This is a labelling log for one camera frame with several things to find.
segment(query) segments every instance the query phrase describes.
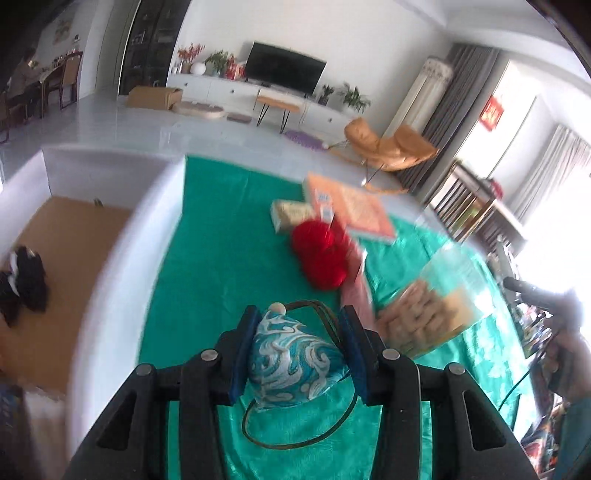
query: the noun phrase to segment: red yarn ball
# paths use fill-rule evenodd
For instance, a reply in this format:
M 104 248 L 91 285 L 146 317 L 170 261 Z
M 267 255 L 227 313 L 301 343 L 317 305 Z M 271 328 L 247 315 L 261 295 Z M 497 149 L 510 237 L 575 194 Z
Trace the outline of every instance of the red yarn ball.
M 347 251 L 334 247 L 302 260 L 302 270 L 318 290 L 335 290 L 347 278 Z
M 296 226 L 291 233 L 291 247 L 303 260 L 321 253 L 335 244 L 335 236 L 328 223 L 307 220 Z

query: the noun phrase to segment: colorful cloth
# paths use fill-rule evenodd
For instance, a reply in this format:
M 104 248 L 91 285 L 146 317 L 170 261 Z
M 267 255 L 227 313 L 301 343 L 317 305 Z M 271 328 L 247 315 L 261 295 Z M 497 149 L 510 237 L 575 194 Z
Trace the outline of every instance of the colorful cloth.
M 303 323 L 271 311 L 261 320 L 248 372 L 259 410 L 314 400 L 348 372 L 339 349 Z

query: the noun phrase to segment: pink fabric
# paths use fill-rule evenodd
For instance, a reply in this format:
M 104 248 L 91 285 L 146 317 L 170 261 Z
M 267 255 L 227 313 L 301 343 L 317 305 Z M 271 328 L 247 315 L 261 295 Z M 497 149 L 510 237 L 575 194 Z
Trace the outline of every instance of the pink fabric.
M 346 235 L 338 222 L 332 222 L 330 228 L 336 236 Z M 340 305 L 341 307 L 352 305 L 363 328 L 375 330 L 374 307 L 365 278 L 365 257 L 366 252 L 354 239 L 349 237 L 349 252 L 347 254 L 349 273 L 340 286 Z

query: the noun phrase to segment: clear plastic bag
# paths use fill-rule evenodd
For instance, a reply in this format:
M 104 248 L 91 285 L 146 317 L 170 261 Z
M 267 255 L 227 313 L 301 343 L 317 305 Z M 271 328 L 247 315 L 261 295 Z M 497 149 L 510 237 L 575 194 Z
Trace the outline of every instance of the clear plastic bag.
M 486 278 L 462 247 L 449 243 L 378 313 L 376 325 L 389 347 L 415 358 L 451 340 L 493 310 Z

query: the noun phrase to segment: human hand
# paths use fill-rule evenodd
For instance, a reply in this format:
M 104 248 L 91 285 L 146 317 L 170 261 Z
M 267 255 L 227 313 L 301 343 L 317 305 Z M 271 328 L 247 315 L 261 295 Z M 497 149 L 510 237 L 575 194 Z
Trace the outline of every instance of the human hand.
M 560 330 L 561 323 L 560 319 L 556 319 L 556 317 L 544 321 L 544 324 L 552 329 L 555 335 L 556 332 L 558 334 L 546 348 L 542 368 L 545 376 L 549 378 L 558 371 L 558 352 L 561 348 L 573 355 L 572 370 L 564 373 L 570 375 L 567 385 L 564 391 L 556 393 L 565 400 L 574 403 L 591 397 L 591 349 L 579 332 Z

